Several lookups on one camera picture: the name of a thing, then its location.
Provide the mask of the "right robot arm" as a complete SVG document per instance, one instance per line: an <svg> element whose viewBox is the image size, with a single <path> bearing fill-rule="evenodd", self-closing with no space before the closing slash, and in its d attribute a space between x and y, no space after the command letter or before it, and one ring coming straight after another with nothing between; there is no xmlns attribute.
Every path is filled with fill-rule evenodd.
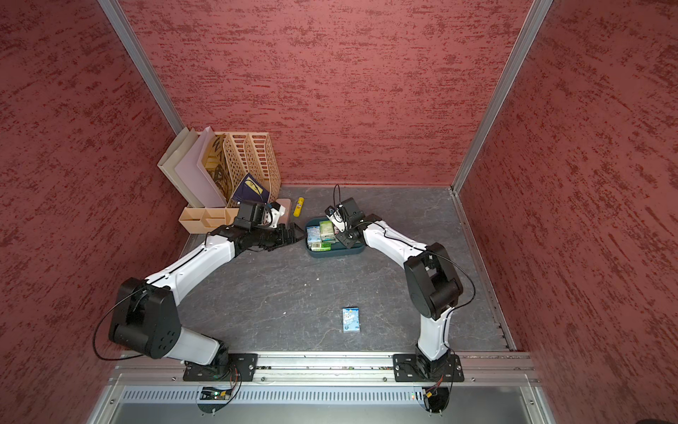
<svg viewBox="0 0 678 424"><path fill-rule="evenodd" d="M448 321L464 286L445 247L411 240L376 216L330 220L337 228L337 240L345 247L362 243L401 266L411 303L420 313L417 354L427 365L447 356Z"/></svg>

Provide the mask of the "green tissue pack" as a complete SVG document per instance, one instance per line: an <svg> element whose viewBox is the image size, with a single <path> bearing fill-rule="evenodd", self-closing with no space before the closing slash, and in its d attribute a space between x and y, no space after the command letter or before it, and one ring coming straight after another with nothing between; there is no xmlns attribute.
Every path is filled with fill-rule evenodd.
<svg viewBox="0 0 678 424"><path fill-rule="evenodd" d="M332 244L329 242L313 242L309 244L312 252L327 252L332 249Z"/></svg>
<svg viewBox="0 0 678 424"><path fill-rule="evenodd" d="M335 226L330 220L319 222L319 231L322 242L335 242Z"/></svg>

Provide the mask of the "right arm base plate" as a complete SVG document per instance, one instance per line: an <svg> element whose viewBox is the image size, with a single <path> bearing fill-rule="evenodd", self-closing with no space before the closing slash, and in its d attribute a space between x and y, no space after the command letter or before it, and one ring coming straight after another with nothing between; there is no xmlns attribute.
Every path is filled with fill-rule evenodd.
<svg viewBox="0 0 678 424"><path fill-rule="evenodd" d="M395 380L398 383L463 383L464 371L458 355L446 353L438 360L429 360L418 353L401 353L393 357Z"/></svg>

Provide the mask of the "blue tissue pack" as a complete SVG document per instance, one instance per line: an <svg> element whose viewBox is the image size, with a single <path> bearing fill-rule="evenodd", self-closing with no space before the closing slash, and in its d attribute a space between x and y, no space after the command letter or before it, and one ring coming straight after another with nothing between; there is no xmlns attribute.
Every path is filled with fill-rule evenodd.
<svg viewBox="0 0 678 424"><path fill-rule="evenodd" d="M357 307L343 308L342 321L344 332L360 332L359 309Z"/></svg>
<svg viewBox="0 0 678 424"><path fill-rule="evenodd" d="M310 250L316 249L322 243L320 226L307 227L307 246Z"/></svg>

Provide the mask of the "green tissue pack bottom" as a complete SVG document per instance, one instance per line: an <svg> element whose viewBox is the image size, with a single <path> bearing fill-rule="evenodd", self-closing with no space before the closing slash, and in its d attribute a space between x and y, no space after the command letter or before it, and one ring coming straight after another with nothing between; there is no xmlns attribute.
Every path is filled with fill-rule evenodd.
<svg viewBox="0 0 678 424"><path fill-rule="evenodd" d="M312 252L327 252L332 249L332 244L329 242L313 242L309 244Z"/></svg>

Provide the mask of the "blue tissue pack bottom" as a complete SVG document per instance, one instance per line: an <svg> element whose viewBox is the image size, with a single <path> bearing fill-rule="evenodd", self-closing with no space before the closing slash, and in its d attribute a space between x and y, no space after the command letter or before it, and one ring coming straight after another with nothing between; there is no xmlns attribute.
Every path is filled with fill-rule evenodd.
<svg viewBox="0 0 678 424"><path fill-rule="evenodd" d="M360 332L359 309L357 307L343 308L342 321L344 332Z"/></svg>

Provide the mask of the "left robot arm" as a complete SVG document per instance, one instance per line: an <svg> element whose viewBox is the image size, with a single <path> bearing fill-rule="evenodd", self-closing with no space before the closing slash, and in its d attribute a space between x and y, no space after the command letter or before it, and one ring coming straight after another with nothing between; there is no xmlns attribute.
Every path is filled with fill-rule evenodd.
<svg viewBox="0 0 678 424"><path fill-rule="evenodd" d="M212 272L245 251L273 251L305 238L298 225L275 229L222 225L208 233L192 252L144 279L121 284L111 309L109 341L152 359L170 358L191 366L228 372L224 342L183 326L178 316L181 301Z"/></svg>

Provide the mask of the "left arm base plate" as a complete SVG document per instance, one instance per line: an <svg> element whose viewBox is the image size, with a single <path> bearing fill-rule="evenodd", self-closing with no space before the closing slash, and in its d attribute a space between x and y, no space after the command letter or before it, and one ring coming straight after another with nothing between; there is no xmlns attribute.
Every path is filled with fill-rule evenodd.
<svg viewBox="0 0 678 424"><path fill-rule="evenodd" d="M259 355L256 353L224 353L208 365L193 362L185 364L184 382L249 383L254 379Z"/></svg>

